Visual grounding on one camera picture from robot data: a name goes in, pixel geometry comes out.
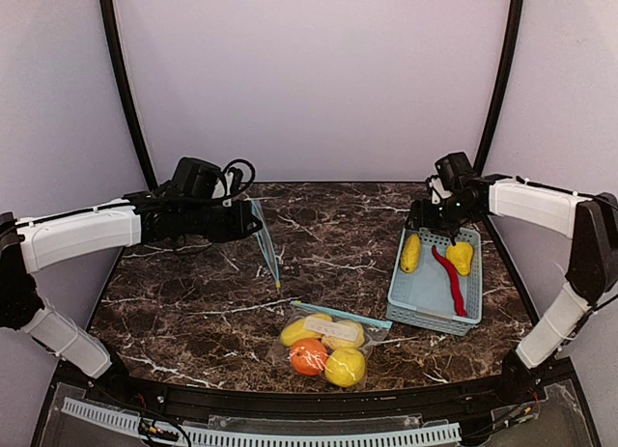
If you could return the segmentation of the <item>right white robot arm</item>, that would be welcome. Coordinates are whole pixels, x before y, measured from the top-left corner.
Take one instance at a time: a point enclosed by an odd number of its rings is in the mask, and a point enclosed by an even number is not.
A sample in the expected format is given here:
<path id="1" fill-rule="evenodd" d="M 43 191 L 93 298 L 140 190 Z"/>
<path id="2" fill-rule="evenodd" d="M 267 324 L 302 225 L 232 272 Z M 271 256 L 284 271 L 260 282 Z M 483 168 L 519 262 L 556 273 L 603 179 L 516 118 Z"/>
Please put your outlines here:
<path id="1" fill-rule="evenodd" d="M 520 402 L 588 320 L 617 298 L 617 198 L 519 176 L 485 175 L 464 153 L 439 159 L 425 184 L 428 194 L 411 203 L 408 228 L 454 241 L 467 223 L 508 219 L 541 236 L 546 247 L 532 258 L 558 270 L 556 296 L 502 360 L 495 394 L 504 402 Z"/>

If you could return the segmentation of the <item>yellow mango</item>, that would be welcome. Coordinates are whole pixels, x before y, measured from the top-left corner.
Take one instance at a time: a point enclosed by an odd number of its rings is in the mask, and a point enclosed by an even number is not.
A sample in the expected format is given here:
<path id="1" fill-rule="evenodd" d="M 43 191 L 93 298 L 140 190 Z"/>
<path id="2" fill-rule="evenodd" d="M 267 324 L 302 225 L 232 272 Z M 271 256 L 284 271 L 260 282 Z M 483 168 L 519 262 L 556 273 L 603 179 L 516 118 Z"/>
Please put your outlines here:
<path id="1" fill-rule="evenodd" d="M 288 324 L 281 332 L 279 342 L 284 347 L 291 347 L 295 342 L 302 339 L 321 339 L 323 334 L 304 328 L 306 317 L 295 320 Z"/>

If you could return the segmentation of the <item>yellow fruit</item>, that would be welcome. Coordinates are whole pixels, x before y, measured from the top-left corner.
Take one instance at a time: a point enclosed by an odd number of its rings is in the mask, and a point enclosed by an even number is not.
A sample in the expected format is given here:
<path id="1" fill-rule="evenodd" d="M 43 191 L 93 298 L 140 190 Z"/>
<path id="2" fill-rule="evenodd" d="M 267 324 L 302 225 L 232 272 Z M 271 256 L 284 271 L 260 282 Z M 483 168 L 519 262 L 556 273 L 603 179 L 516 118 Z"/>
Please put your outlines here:
<path id="1" fill-rule="evenodd" d="M 420 236 L 417 233 L 413 233 L 406 239 L 401 252 L 400 268 L 404 273 L 412 273 L 417 269 L 420 253 Z"/>

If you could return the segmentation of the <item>clear zip bag blue zipper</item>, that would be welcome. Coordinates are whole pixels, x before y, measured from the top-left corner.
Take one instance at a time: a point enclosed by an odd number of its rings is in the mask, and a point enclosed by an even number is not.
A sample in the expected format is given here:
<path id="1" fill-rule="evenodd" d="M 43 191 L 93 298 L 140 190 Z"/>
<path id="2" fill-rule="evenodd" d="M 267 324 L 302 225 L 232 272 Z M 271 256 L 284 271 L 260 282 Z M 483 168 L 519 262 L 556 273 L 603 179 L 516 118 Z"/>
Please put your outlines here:
<path id="1" fill-rule="evenodd" d="M 324 381 L 328 382 L 330 385 L 338 387 L 338 388 L 342 388 L 342 389 L 356 390 L 356 389 L 364 388 L 366 385 L 366 379 L 367 379 L 368 369 L 369 369 L 369 364 L 368 364 L 369 357 L 372 355 L 374 348 L 377 345 L 385 341 L 385 338 L 387 337 L 388 333 L 390 332 L 392 328 L 393 322 L 385 321 L 385 320 L 378 320 L 378 319 L 374 319 L 371 317 L 357 315 L 354 313 L 350 313 L 350 312 L 346 312 L 343 310 L 338 310 L 338 309 L 334 309 L 330 307 L 314 305 L 314 304 L 306 303 L 300 300 L 293 300 L 290 303 L 290 306 L 291 306 L 291 314 L 288 317 L 285 325 L 279 332 L 273 345 L 271 346 L 267 354 L 267 360 L 274 366 L 281 368 L 281 369 L 286 369 L 289 371 L 289 373 L 296 375 L 296 376 L 305 377 L 305 378 L 318 378 L 319 377 L 323 379 Z M 365 331 L 365 343 L 358 350 L 363 353 L 365 360 L 366 360 L 366 375 L 360 382 L 358 382 L 355 386 L 352 386 L 352 387 L 347 387 L 347 388 L 339 387 L 335 384 L 332 384 L 325 378 L 324 370 L 318 376 L 308 377 L 308 376 L 298 374 L 292 368 L 290 360 L 289 360 L 290 347 L 284 347 L 279 342 L 279 337 L 280 337 L 282 330 L 288 324 L 291 324 L 295 320 L 298 320 L 303 317 L 306 317 L 306 321 L 304 323 L 305 329 L 309 329 L 312 331 L 322 333 L 323 336 L 326 334 L 331 334 L 333 332 L 334 327 L 335 327 L 335 322 L 337 321 L 342 321 L 342 320 L 357 321 L 363 326 L 364 331 Z M 329 349 L 327 347 L 325 348 L 328 352 L 328 358 L 329 358 L 330 354 L 334 352 L 335 349 Z"/>

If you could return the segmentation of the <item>round yellow lemon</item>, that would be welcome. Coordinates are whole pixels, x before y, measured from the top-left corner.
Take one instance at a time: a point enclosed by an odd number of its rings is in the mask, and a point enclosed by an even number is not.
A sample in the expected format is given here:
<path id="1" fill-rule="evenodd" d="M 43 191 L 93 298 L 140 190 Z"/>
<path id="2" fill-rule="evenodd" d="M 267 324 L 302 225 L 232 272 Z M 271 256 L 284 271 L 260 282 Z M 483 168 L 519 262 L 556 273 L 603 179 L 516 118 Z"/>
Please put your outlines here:
<path id="1" fill-rule="evenodd" d="M 325 378 L 339 387 L 352 387 L 366 375 L 366 360 L 361 351 L 340 348 L 332 352 L 324 368 Z"/>

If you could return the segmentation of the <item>pale yellow potato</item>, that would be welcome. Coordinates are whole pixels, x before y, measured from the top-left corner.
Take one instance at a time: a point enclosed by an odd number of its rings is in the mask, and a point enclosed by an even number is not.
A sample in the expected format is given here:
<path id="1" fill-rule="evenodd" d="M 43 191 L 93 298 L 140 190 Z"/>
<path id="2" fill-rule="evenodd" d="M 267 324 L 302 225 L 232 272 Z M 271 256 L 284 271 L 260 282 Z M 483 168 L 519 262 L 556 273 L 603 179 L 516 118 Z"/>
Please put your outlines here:
<path id="1" fill-rule="evenodd" d="M 333 332 L 322 336 L 321 342 L 329 349 L 359 349 L 365 343 L 365 331 L 357 321 L 337 321 Z"/>

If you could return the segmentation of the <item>orange fruit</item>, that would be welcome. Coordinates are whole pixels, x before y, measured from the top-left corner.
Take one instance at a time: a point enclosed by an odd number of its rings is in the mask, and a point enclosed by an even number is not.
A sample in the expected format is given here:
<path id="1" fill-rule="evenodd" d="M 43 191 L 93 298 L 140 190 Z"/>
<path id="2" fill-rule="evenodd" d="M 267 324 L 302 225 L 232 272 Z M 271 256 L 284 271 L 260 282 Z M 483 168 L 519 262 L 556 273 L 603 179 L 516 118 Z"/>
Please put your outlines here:
<path id="1" fill-rule="evenodd" d="M 289 349 L 292 368 L 300 375 L 318 376 L 325 368 L 328 352 L 316 338 L 305 338 L 295 342 Z"/>

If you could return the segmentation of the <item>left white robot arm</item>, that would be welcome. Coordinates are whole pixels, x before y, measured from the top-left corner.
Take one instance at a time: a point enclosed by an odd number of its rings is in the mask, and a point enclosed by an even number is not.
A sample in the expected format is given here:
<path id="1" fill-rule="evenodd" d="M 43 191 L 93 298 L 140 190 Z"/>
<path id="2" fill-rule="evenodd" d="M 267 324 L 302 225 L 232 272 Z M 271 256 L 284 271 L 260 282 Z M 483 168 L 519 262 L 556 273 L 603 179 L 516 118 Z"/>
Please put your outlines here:
<path id="1" fill-rule="evenodd" d="M 1 215 L 1 325 L 30 335 L 85 376 L 98 379 L 115 363 L 97 338 L 41 298 L 35 273 L 63 261 L 112 248 L 187 235 L 226 243 L 260 233 L 264 223 L 243 193 L 253 165 L 235 159 L 220 168 L 183 157 L 170 180 L 97 206 L 17 219 Z"/>

